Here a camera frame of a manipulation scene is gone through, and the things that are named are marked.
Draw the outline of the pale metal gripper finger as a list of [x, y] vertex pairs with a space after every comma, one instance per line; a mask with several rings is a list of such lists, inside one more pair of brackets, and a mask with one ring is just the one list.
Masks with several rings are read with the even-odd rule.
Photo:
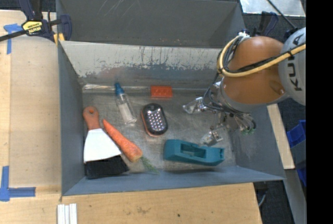
[[199, 141], [200, 145], [213, 146], [223, 141], [223, 137], [218, 131], [209, 131]]
[[183, 105], [182, 108], [188, 114], [198, 114], [208, 110], [207, 106], [203, 104], [203, 97], [195, 98], [193, 101]]

